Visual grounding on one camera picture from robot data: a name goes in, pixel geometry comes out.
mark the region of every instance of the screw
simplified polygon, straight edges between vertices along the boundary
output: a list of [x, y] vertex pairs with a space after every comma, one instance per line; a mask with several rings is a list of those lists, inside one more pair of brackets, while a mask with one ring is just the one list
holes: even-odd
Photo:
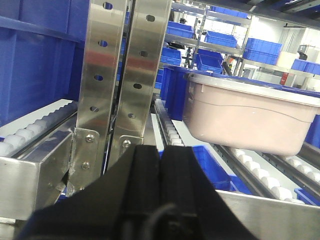
[[92, 134], [88, 134], [86, 137], [85, 137], [85, 141], [87, 143], [93, 143], [95, 141], [95, 136], [93, 136]]
[[90, 163], [88, 163], [87, 161], [82, 163], [81, 168], [84, 170], [87, 170], [90, 168]]
[[124, 140], [123, 143], [122, 143], [122, 146], [124, 148], [128, 148], [129, 146], [131, 145], [131, 141], [130, 140]]

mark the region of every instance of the blue plastic bin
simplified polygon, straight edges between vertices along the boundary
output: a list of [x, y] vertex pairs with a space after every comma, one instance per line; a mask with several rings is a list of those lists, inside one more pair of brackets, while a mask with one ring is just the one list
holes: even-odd
[[169, 21], [166, 33], [191, 39], [194, 35], [194, 28], [182, 23]]
[[303, 72], [305, 70], [306, 66], [307, 66], [307, 63], [308, 62], [306, 60], [295, 59], [293, 64], [292, 64], [291, 69]]
[[255, 38], [248, 38], [245, 49], [267, 53], [271, 55], [279, 55], [282, 44], [271, 41], [264, 41]]
[[320, 206], [320, 201], [302, 188], [295, 188], [296, 199], [303, 201], [305, 204]]
[[320, 149], [320, 115], [315, 115], [309, 128], [305, 141]]
[[181, 52], [179, 50], [163, 47], [160, 62], [180, 66]]
[[215, 189], [228, 191], [231, 186], [231, 178], [206, 146], [193, 146], [192, 149], [200, 167]]
[[279, 57], [278, 55], [272, 55], [269, 53], [254, 51], [249, 49], [245, 49], [243, 53], [244, 59], [265, 63], [265, 64], [270, 64], [270, 65], [276, 65], [278, 57]]
[[218, 44], [230, 48], [237, 46], [237, 40], [234, 36], [215, 31], [207, 31], [204, 41], [211, 44]]
[[222, 57], [222, 54], [219, 52], [215, 52], [215, 51], [207, 51], [207, 50], [202, 50], [202, 49], [198, 49], [198, 55], [205, 55], [205, 56], [209, 56], [212, 58], [215, 58], [218, 60], [218, 62], [220, 64], [222, 64], [222, 62], [224, 61], [224, 58]]
[[198, 55], [195, 63], [198, 70], [201, 71], [213, 71], [216, 74], [221, 74], [223, 70], [219, 60], [210, 56]]
[[77, 98], [88, 9], [81, 0], [0, 0], [0, 126]]
[[124, 20], [124, 24], [129, 24], [129, 19], [130, 19], [130, 12], [129, 11], [127, 11], [126, 13], [125, 13], [125, 20]]
[[252, 195], [251, 191], [238, 176], [232, 174], [229, 174], [229, 176], [231, 178], [230, 191]]
[[217, 12], [217, 13], [222, 13], [222, 14], [227, 14], [235, 17], [239, 17], [242, 19], [246, 19], [248, 17], [248, 14], [245, 12], [237, 11], [237, 10], [232, 10], [228, 8], [224, 8], [221, 6], [212, 6], [211, 11]]
[[304, 68], [304, 72], [320, 75], [320, 64], [308, 61]]

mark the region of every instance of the metal shelving rack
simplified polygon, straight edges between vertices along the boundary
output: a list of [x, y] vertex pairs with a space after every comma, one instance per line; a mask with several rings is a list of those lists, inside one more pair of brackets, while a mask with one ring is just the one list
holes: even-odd
[[298, 70], [294, 70], [294, 69], [290, 69], [290, 68], [286, 68], [286, 67], [281, 67], [281, 66], [276, 66], [276, 65], [270, 65], [270, 64], [263, 63], [263, 62], [252, 61], [252, 60], [248, 60], [248, 59], [244, 59], [244, 58], [240, 58], [240, 61], [241, 61], [241, 66], [240, 66], [239, 72], [237, 74], [238, 77], [242, 76], [242, 73], [243, 73], [243, 70], [245, 68], [245, 65], [248, 64], [248, 65], [257, 66], [257, 67], [260, 67], [260, 68], [265, 68], [265, 69], [270, 69], [270, 70], [274, 70], [274, 71], [293, 74], [294, 75], [294, 79], [293, 79], [292, 84], [294, 83], [294, 81], [296, 79], [296, 76], [305, 77], [304, 83], [303, 83], [302, 86], [306, 85], [306, 81], [307, 81], [308, 78], [320, 80], [320, 75], [309, 73], [309, 72], [298, 71]]
[[203, 32], [203, 26], [205, 24], [206, 20], [212, 20], [212, 21], [217, 21], [217, 22], [223, 22], [227, 24], [232, 24], [235, 26], [241, 26], [247, 28], [246, 34], [243, 40], [242, 47], [239, 47], [237, 45], [236, 48], [233, 47], [227, 47], [223, 45], [218, 45], [218, 44], [212, 44], [204, 41], [200, 41], [200, 39], [192, 39], [192, 38], [186, 38], [186, 37], [181, 37], [181, 36], [176, 36], [172, 34], [166, 34], [165, 35], [165, 41], [171, 42], [171, 43], [177, 43], [177, 44], [182, 44], [187, 47], [192, 47], [195, 48], [194, 54], [197, 53], [198, 49], [202, 50], [207, 50], [207, 51], [214, 51], [218, 52], [221, 54], [227, 54], [233, 57], [241, 57], [244, 50], [245, 46], [247, 44], [248, 36], [249, 36], [249, 31], [250, 31], [250, 25], [251, 25], [251, 20], [247, 18], [241, 18], [237, 16], [231, 16], [219, 12], [214, 12], [210, 11], [208, 9], [201, 9], [197, 8], [194, 6], [187, 6], [181, 3], [172, 3], [172, 9], [175, 12], [179, 13], [184, 13], [187, 15], [191, 16], [196, 16], [198, 18], [203, 18], [202, 23], [201, 23], [201, 28], [199, 31], [199, 37], [202, 35]]

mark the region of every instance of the storage shelf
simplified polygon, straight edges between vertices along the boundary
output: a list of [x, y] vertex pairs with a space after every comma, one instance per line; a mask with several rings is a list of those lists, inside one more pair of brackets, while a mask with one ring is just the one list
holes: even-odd
[[[175, 44], [182, 44], [187, 47], [195, 47], [198, 43], [196, 39], [176, 36], [172, 34], [166, 34], [165, 41], [170, 43], [175, 43]], [[222, 46], [218, 44], [203, 42], [203, 41], [200, 42], [199, 49], [218, 52], [221, 54], [228, 54], [235, 57], [242, 56], [242, 50], [240, 48], [232, 48], [232, 47]]]
[[279, 72], [302, 76], [305, 78], [313, 78], [313, 79], [320, 80], [320, 75], [316, 75], [316, 74], [304, 72], [304, 71], [298, 71], [298, 70], [294, 70], [294, 69], [290, 69], [290, 68], [280, 67], [280, 66], [276, 66], [276, 65], [270, 65], [270, 64], [263, 63], [263, 62], [243, 59], [242, 64], [253, 65], [253, 66], [260, 67], [260, 68], [266, 68], [266, 69], [270, 69], [270, 70], [275, 70], [275, 71], [279, 71]]
[[223, 22], [227, 24], [233, 24], [241, 27], [249, 27], [251, 23], [250, 19], [227, 15], [215, 11], [208, 11], [206, 19], [214, 20], [217, 22]]
[[187, 6], [176, 2], [172, 3], [171, 8], [175, 12], [184, 13], [195, 17], [203, 17], [206, 13], [205, 9], [201, 9], [194, 6]]
[[[188, 14], [196, 17], [203, 17], [203, 15], [206, 13], [205, 9], [201, 9], [194, 6], [187, 6], [181, 3], [172, 3], [171, 8], [175, 12], [180, 12], [180, 13], [184, 13], [184, 14]], [[209, 20], [223, 22], [227, 24], [233, 24], [233, 25], [242, 26], [242, 27], [248, 27], [251, 22], [250, 19], [232, 16], [232, 15], [215, 12], [215, 11], [208, 11], [206, 18]]]

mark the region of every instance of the metal beam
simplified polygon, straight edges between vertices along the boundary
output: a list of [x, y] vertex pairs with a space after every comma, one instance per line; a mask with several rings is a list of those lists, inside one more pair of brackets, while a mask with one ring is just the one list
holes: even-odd
[[320, 0], [301, 0], [288, 3], [282, 7], [281, 11], [284, 13], [297, 13], [306, 9], [310, 9], [320, 5]]
[[144, 142], [171, 0], [136, 0], [125, 57], [108, 169], [130, 144]]
[[[90, 0], [68, 183], [75, 192], [102, 173], [127, 5], [127, 0]], [[89, 158], [87, 147], [95, 149]]]

